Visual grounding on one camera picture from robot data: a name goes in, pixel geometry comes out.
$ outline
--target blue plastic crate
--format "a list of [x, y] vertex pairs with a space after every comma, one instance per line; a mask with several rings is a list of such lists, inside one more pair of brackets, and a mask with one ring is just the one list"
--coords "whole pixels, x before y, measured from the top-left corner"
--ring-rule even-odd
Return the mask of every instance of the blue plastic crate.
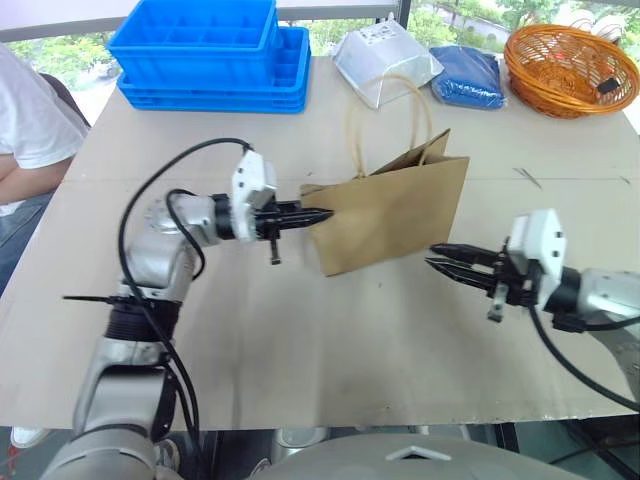
[[144, 110], [201, 110], [225, 112], [297, 113], [307, 100], [311, 49], [305, 28], [278, 29], [275, 76], [267, 85], [220, 84], [215, 89], [139, 87], [126, 74], [118, 87], [131, 105]]
[[141, 0], [107, 48], [131, 81], [169, 87], [267, 83], [274, 0]]

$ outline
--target tabletop scratch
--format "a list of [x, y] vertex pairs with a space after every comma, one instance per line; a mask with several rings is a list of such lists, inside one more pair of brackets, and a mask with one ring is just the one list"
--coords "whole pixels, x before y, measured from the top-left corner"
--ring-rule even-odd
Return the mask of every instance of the tabletop scratch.
[[527, 172], [527, 170], [525, 170], [524, 168], [514, 168], [514, 170], [520, 175], [522, 175], [524, 178], [529, 180], [531, 183], [533, 183], [540, 190], [542, 190], [542, 185], [540, 185], [540, 183], [535, 178], [533, 178], [533, 175]]

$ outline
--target white table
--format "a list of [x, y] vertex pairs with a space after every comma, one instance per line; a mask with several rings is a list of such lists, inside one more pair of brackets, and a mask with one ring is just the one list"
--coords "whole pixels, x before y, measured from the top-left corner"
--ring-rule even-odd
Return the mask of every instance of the white table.
[[[296, 198], [301, 183], [353, 175], [343, 121], [353, 93], [327, 59], [314, 59], [312, 75], [308, 107], [294, 116], [144, 112], [114, 93], [0, 304], [0, 424], [70, 426], [109, 309], [60, 297], [115, 292], [122, 209], [170, 157], [208, 138], [247, 139], [274, 163], [282, 200]], [[555, 207], [571, 266], [640, 269], [640, 149], [621, 113], [554, 120], [514, 98], [484, 112], [427, 95], [434, 133], [453, 129], [448, 153], [471, 157], [452, 241], [498, 248], [515, 215]], [[404, 98], [369, 116], [369, 169], [406, 149], [408, 112]], [[171, 187], [228, 192], [239, 155], [231, 146], [199, 152], [153, 194]], [[304, 231], [285, 232], [280, 266], [269, 265], [265, 243], [229, 241], [206, 253], [207, 270], [176, 329], [203, 428], [625, 413], [566, 373], [524, 312], [510, 308], [499, 325], [486, 320], [489, 300], [430, 269], [425, 252], [333, 278], [321, 274]], [[612, 356], [590, 336], [550, 335], [590, 376], [631, 395]], [[174, 427], [181, 426], [177, 418]]]

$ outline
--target white sneaker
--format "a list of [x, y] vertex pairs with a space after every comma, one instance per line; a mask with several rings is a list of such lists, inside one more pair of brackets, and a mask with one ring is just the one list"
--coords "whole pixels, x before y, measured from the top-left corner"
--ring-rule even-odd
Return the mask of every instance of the white sneaker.
[[11, 429], [11, 444], [16, 448], [31, 448], [39, 444], [49, 435], [46, 428], [13, 427]]

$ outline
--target black cable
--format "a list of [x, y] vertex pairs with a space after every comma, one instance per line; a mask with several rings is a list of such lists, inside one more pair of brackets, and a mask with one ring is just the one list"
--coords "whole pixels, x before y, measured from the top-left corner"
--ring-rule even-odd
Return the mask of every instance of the black cable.
[[569, 373], [571, 373], [574, 377], [584, 383], [587, 387], [595, 390], [601, 395], [604, 395], [609, 400], [613, 400], [620, 405], [627, 407], [631, 410], [635, 410], [636, 412], [640, 411], [640, 404], [629, 400], [621, 395], [618, 395], [615, 392], [612, 392], [608, 388], [600, 385], [595, 380], [592, 380], [590, 377], [582, 373], [575, 365], [573, 365], [561, 352], [558, 348], [551, 342], [551, 339], [547, 336], [544, 328], [542, 327], [542, 323], [540, 322], [540, 317], [538, 317], [538, 312], [536, 311], [535, 305], [529, 305], [529, 314], [531, 315], [531, 319], [533, 320], [533, 325], [536, 327], [536, 331], [544, 343], [544, 346], [547, 347], [547, 350], [553, 355], [553, 357], [566, 368]]
[[612, 444], [612, 445], [597, 445], [595, 447], [585, 447], [585, 448], [581, 448], [580, 450], [576, 450], [574, 452], [571, 453], [567, 453], [566, 455], [563, 455], [562, 457], [556, 458], [555, 460], [551, 460], [549, 462], [549, 465], [557, 465], [558, 463], [564, 462], [565, 460], [569, 460], [570, 458], [573, 457], [577, 457], [578, 455], [582, 455], [583, 453], [587, 453], [587, 452], [595, 452], [598, 450], [611, 450], [613, 448], [621, 448], [621, 447], [632, 447], [634, 445], [638, 445], [640, 443], [640, 441], [635, 440], [633, 442], [622, 442], [622, 443], [618, 443], [618, 444]]
[[94, 295], [64, 295], [63, 300], [78, 300], [81, 302], [109, 303], [109, 297], [97, 297]]
[[181, 188], [174, 188], [173, 190], [170, 190], [169, 193], [167, 193], [164, 200], [167, 205], [167, 211], [169, 212], [169, 216], [171, 217], [171, 220], [173, 220], [173, 223], [176, 224], [176, 228], [180, 230], [180, 233], [184, 235], [184, 238], [187, 239], [187, 242], [189, 242], [189, 245], [191, 245], [193, 249], [196, 251], [196, 253], [198, 254], [198, 258], [200, 259], [200, 268], [193, 276], [193, 280], [197, 280], [197, 278], [202, 274], [202, 272], [204, 272], [204, 268], [207, 265], [207, 260], [204, 257], [204, 252], [202, 251], [202, 247], [200, 247], [196, 239], [193, 238], [193, 235], [191, 235], [191, 232], [189, 232], [189, 230], [187, 230], [184, 224], [180, 221], [180, 218], [178, 217], [175, 209], [173, 208], [171, 197], [174, 195], [180, 195], [180, 194], [195, 196], [195, 193], [192, 193], [188, 190], [183, 190]]
[[603, 323], [596, 325], [585, 326], [585, 330], [588, 332], [606, 332], [609, 330], [618, 330], [620, 328], [628, 327], [629, 325], [635, 325], [636, 323], [640, 323], [640, 317], [629, 318], [628, 320], [622, 320], [620, 322], [612, 322], [612, 323]]
[[220, 456], [222, 452], [222, 441], [224, 439], [224, 432], [217, 431], [215, 444], [213, 446], [213, 452], [211, 453], [211, 469], [209, 478], [211, 480], [218, 480], [220, 478]]
[[129, 217], [131, 216], [131, 212], [133, 211], [133, 208], [135, 207], [136, 203], [138, 202], [142, 194], [153, 184], [153, 182], [155, 182], [163, 173], [165, 173], [175, 164], [180, 162], [183, 158], [191, 155], [192, 153], [202, 148], [208, 147], [210, 145], [218, 145], [223, 143], [234, 143], [234, 144], [240, 145], [242, 146], [243, 151], [245, 152], [247, 150], [251, 150], [251, 145], [249, 145], [249, 143], [245, 142], [244, 140], [240, 140], [238, 138], [216, 138], [213, 140], [207, 140], [205, 142], [199, 143], [197, 145], [194, 145], [184, 150], [183, 152], [178, 154], [176, 157], [174, 157], [172, 160], [170, 160], [168, 163], [166, 163], [164, 166], [162, 166], [146, 182], [144, 182], [142, 186], [135, 192], [135, 194], [129, 200], [129, 203], [125, 207], [125, 210], [122, 214], [122, 219], [120, 220], [120, 227], [118, 229], [118, 258], [120, 261], [120, 267], [122, 268], [122, 275], [124, 277], [124, 282], [131, 289], [131, 293], [136, 299], [136, 301], [138, 302], [145, 318], [149, 322], [149, 325], [151, 326], [152, 330], [154, 331], [154, 333], [156, 334], [160, 342], [162, 342], [162, 345], [167, 350], [167, 353], [171, 358], [171, 360], [173, 360], [173, 362], [175, 363], [178, 373], [180, 374], [180, 377], [182, 378], [184, 385], [187, 389], [187, 394], [189, 396], [189, 400], [191, 404], [191, 412], [189, 412], [188, 408], [184, 408], [183, 410], [184, 410], [184, 416], [185, 416], [185, 423], [187, 423], [186, 422], [187, 417], [190, 414], [192, 416], [190, 417], [192, 419], [192, 422], [191, 422], [192, 428], [191, 428], [191, 431], [189, 432], [189, 436], [191, 438], [192, 443], [194, 444], [194, 448], [197, 448], [195, 447], [195, 445], [199, 446], [200, 444], [200, 418], [199, 418], [198, 402], [196, 399], [195, 389], [193, 388], [193, 382], [191, 381], [191, 378], [187, 373], [187, 369], [182, 363], [182, 359], [180, 358], [180, 355], [178, 355], [178, 352], [176, 351], [173, 344], [171, 343], [171, 340], [160, 328], [156, 320], [153, 318], [153, 315], [151, 314], [149, 309], [144, 305], [144, 300], [145, 300], [144, 295], [142, 294], [142, 291], [140, 290], [140, 288], [136, 285], [127, 261], [127, 252], [125, 248], [125, 233], [126, 233], [127, 222], [129, 221]]
[[[176, 379], [178, 378], [178, 376], [176, 375], [176, 372], [169, 365], [166, 366], [166, 369], [169, 372], [171, 372], [173, 376], [176, 377]], [[182, 384], [180, 383], [180, 380], [176, 381], [176, 392], [178, 393], [178, 398], [180, 399], [180, 407], [182, 407], [183, 412], [186, 412], [187, 409], [189, 408], [189, 403], [187, 401], [187, 396], [184, 393], [184, 388], [182, 388]], [[191, 423], [191, 418], [189, 417], [189, 415], [186, 415], [186, 414], [184, 415], [184, 423], [187, 427], [187, 432], [193, 431], [194, 426]], [[196, 456], [198, 468], [200, 468], [200, 471], [206, 472], [207, 467], [204, 461], [204, 455], [202, 454], [202, 449], [200, 448], [200, 442], [193, 443], [191, 447], [193, 448], [193, 452]]]

